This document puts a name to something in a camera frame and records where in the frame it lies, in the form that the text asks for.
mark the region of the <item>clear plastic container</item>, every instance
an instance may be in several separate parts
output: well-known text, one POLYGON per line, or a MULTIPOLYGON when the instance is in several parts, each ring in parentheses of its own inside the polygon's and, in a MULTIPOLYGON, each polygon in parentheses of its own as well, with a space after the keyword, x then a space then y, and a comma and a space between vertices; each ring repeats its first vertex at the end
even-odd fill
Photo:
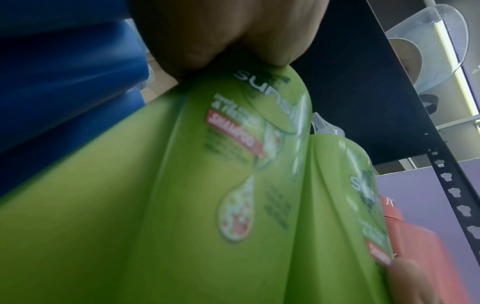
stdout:
POLYGON ((448 79, 467 54, 462 14, 448 5, 427 7, 386 33, 417 92, 448 79))

